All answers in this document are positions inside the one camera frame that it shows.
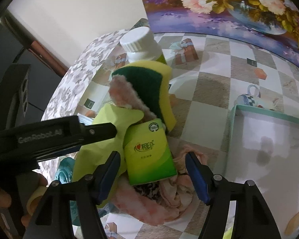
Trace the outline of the person left hand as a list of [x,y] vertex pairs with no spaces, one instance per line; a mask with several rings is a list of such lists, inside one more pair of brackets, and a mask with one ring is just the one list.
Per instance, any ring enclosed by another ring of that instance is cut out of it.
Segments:
[[0,229],[21,236],[29,225],[48,181],[35,171],[0,177]]

